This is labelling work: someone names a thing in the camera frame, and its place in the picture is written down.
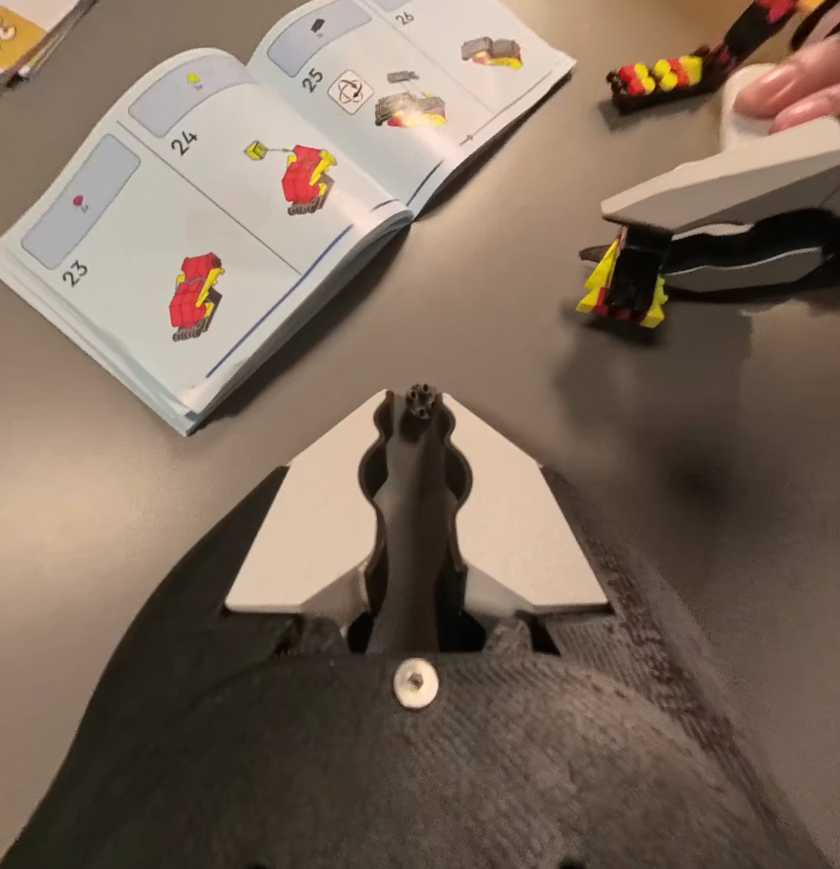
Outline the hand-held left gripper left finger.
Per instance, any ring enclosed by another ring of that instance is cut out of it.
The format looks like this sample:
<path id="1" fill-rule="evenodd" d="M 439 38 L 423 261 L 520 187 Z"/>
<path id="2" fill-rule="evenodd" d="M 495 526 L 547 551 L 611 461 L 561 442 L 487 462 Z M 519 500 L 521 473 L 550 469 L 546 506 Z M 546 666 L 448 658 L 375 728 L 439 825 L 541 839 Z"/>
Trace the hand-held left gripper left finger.
<path id="1" fill-rule="evenodd" d="M 361 475 L 392 422 L 382 389 L 288 464 L 224 605 L 237 614 L 363 614 L 380 559 L 374 493 Z"/>

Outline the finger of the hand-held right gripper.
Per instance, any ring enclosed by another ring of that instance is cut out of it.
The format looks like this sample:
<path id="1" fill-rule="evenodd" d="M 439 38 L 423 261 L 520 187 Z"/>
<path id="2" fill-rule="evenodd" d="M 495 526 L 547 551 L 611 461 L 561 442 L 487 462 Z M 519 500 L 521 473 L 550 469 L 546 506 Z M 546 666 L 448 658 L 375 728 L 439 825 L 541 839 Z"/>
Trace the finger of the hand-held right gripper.
<path id="1" fill-rule="evenodd" d="M 610 223 L 673 235 L 804 211 L 840 218 L 840 118 L 818 118 L 687 162 L 600 205 Z"/>
<path id="2" fill-rule="evenodd" d="M 824 261 L 823 247 L 799 246 L 741 264 L 681 268 L 667 272 L 664 279 L 668 287 L 687 294 L 718 296 L 788 285 L 812 274 Z"/>

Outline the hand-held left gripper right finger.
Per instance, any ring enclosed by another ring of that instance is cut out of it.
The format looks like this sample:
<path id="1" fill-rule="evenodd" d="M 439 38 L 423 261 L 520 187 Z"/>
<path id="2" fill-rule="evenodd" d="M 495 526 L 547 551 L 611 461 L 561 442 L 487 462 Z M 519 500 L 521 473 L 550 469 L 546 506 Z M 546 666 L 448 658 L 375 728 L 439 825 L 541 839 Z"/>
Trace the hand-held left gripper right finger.
<path id="1" fill-rule="evenodd" d="M 470 614 L 566 614 L 609 598 L 541 465 L 452 396 L 448 445 L 467 468 L 456 545 Z"/>

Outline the long black red lego tail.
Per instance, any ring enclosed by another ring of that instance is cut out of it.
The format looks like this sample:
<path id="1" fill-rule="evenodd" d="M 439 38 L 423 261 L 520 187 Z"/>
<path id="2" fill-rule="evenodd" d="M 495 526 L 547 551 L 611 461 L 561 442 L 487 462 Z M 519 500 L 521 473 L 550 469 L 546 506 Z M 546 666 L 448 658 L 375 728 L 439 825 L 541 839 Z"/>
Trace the long black red lego tail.
<path id="1" fill-rule="evenodd" d="M 753 1 L 714 46 L 610 71 L 611 103 L 621 114 L 629 114 L 716 92 L 794 16 L 804 13 L 806 6 L 796 1 Z"/>

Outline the red yellow lego model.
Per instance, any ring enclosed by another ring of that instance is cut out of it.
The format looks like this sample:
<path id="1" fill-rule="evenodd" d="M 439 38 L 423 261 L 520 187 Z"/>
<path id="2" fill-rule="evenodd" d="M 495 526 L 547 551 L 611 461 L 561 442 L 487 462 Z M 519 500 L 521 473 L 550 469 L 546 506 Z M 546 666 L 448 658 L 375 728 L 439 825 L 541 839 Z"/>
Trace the red yellow lego model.
<path id="1" fill-rule="evenodd" d="M 584 255 L 602 255 L 576 311 L 645 329 L 661 325 L 668 299 L 662 269 L 673 238 L 668 230 L 623 227 L 607 248 L 584 249 Z"/>

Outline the person's right hand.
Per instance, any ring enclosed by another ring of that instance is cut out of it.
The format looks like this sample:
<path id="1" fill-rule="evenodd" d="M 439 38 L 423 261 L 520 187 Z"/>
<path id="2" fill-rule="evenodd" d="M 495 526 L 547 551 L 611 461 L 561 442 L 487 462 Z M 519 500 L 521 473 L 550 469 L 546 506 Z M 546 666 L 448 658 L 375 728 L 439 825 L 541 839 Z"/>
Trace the person's right hand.
<path id="1" fill-rule="evenodd" d="M 840 117 L 840 31 L 801 48 L 747 85 L 733 109 L 769 121 L 771 135 L 822 117 Z"/>

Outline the open instruction booklet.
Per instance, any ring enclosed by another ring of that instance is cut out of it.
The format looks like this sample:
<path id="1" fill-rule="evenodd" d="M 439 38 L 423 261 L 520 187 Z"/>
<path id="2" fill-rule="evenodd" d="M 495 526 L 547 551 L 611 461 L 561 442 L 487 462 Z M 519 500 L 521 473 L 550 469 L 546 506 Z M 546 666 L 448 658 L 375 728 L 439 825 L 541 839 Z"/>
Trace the open instruction booklet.
<path id="1" fill-rule="evenodd" d="M 0 280 L 182 435 L 576 66 L 501 2 L 309 2 L 130 88 Z"/>

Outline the closed instruction booklet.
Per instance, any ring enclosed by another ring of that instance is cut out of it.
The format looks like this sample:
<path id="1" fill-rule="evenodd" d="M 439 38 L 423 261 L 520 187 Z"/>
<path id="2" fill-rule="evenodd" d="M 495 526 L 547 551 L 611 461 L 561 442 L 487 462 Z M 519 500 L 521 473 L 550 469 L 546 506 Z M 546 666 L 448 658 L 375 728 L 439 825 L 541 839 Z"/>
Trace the closed instruction booklet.
<path id="1" fill-rule="evenodd" d="M 0 1 L 0 89 L 27 81 L 95 1 Z"/>

